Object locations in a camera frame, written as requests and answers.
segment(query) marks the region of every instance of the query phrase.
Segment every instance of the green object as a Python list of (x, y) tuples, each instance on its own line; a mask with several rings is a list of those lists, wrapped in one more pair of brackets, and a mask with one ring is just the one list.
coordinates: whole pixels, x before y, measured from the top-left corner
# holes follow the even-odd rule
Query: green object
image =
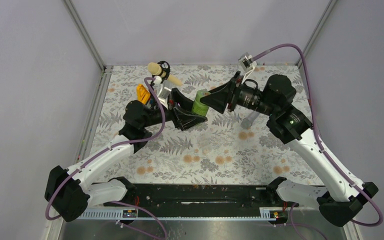
[(195, 101), (193, 101), (193, 105), (192, 105), (192, 113), (195, 113), (204, 117), (207, 115), (208, 108), (210, 107), (202, 103), (201, 98), (210, 94), (211, 93), (206, 89), (202, 89), (196, 92)]

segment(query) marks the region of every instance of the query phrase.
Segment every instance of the orange object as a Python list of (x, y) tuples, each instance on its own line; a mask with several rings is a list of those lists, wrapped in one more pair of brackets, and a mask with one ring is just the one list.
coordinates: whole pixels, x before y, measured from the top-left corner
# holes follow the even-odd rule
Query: orange object
[(137, 100), (143, 104), (147, 104), (147, 102), (150, 100), (150, 97), (151, 97), (151, 93), (142, 84), (137, 85), (136, 94), (137, 94)]

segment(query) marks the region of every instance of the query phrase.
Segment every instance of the clear plastic bottle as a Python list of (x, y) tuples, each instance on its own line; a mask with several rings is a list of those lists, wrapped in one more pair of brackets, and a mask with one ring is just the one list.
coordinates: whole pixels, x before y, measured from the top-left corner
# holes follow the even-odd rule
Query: clear plastic bottle
[(250, 129), (251, 126), (253, 125), (255, 119), (260, 115), (259, 112), (257, 111), (253, 111), (251, 112), (251, 114), (249, 116), (247, 116), (246, 118), (244, 118), (242, 120), (242, 122), (240, 123), (240, 126), (243, 128), (243, 129)]

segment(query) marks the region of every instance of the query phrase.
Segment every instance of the white wall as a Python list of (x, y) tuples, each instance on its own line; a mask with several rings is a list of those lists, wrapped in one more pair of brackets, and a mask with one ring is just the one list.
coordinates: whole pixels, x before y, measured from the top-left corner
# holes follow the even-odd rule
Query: white wall
[(99, 74), (62, 1), (0, 1), (0, 240), (40, 239), (49, 171), (73, 163)]
[[(379, 187), (384, 213), (384, 1), (339, 1), (308, 65), (322, 138), (366, 182)], [(378, 217), (368, 204), (358, 215)], [(365, 240), (384, 239), (379, 227), (361, 227)]]
[[(329, 0), (73, 0), (107, 65), (231, 64), (280, 43), (303, 48)], [(264, 57), (295, 63), (293, 49)]]

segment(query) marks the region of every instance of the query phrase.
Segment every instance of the floral pattern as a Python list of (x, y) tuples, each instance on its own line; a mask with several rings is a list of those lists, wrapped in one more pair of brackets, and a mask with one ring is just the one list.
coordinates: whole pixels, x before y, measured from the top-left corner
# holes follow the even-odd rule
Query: floral pattern
[[(195, 98), (198, 90), (226, 83), (238, 70), (237, 65), (171, 67), (171, 73), (183, 82), (180, 91), (190, 99)], [(250, 78), (262, 88), (273, 74), (288, 76), (297, 90), (293, 104), (310, 116), (296, 66), (259, 65)], [(114, 66), (91, 153), (107, 145), (124, 126), (125, 107), (136, 99), (136, 86), (148, 76), (146, 66)], [(259, 116), (250, 129), (241, 128), (242, 119), (250, 113), (240, 106), (224, 114), (210, 109), (207, 122), (186, 131), (168, 122), (160, 136), (115, 164), (99, 181), (124, 176), (133, 183), (263, 185), (283, 176), (301, 184), (321, 185), (307, 163), (269, 132), (266, 116)], [(156, 133), (160, 126), (147, 129)]]

